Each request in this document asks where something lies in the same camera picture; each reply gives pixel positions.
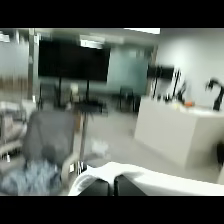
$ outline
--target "white counter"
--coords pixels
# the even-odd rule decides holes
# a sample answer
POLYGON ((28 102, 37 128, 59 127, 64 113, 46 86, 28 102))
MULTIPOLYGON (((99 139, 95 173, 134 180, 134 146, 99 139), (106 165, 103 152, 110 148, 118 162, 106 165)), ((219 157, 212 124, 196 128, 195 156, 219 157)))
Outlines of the white counter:
POLYGON ((217 164, 215 146, 224 140, 224 113, 176 109, 142 98, 135 139, 182 167, 217 164))

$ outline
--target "white wall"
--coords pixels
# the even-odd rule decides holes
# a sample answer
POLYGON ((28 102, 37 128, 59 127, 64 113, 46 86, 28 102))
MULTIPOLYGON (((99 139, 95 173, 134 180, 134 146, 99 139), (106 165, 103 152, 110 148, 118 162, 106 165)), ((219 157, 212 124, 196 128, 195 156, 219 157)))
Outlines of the white wall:
MULTIPOLYGON (((224 32, 222 29, 176 29, 161 34, 156 64, 174 65, 180 68, 182 79, 188 81, 186 98, 196 104, 213 106, 219 93, 205 91, 205 83, 211 77, 224 84, 224 32)), ((157 93, 172 92, 173 83, 160 82, 157 93)))

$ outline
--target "white desk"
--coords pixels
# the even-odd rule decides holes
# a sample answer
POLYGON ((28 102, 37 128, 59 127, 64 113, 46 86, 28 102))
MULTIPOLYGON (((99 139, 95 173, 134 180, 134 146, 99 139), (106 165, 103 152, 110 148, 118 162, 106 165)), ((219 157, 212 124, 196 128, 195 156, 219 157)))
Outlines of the white desk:
POLYGON ((142 98, 135 139, 182 167, 217 164, 215 146, 224 140, 224 113, 176 109, 142 98))

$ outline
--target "chair armrest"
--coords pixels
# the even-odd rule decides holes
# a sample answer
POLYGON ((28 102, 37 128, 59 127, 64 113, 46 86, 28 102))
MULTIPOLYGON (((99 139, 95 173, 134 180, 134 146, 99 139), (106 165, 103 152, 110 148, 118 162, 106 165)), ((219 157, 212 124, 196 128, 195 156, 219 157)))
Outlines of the chair armrest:
POLYGON ((74 164, 74 173, 77 176, 77 164, 79 161, 79 154, 77 152, 73 152, 71 156, 69 156, 62 166, 61 171, 61 181, 64 187, 69 186, 69 173, 70 173, 70 165, 74 164))
POLYGON ((13 142, 7 143, 5 145, 2 145, 2 146, 0 146, 0 156, 7 152, 11 152, 16 148, 21 148, 21 147, 22 147, 21 140, 13 141, 13 142))

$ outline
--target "gray floor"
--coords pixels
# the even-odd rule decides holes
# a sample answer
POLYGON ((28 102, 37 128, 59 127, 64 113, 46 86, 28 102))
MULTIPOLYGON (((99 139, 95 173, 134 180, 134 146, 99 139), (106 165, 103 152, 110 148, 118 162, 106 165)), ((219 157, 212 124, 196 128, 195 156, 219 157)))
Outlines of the gray floor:
MULTIPOLYGON (((204 167, 184 170, 167 161, 150 148, 134 139, 137 116, 112 111, 107 116, 94 115, 89 118, 85 154, 91 150, 92 139, 105 141, 109 145, 110 160, 141 166, 153 171, 216 183, 219 172, 217 167, 204 167)), ((74 149, 79 150, 81 132, 76 135, 74 149)), ((100 166, 105 163, 102 159, 93 161, 100 166)))

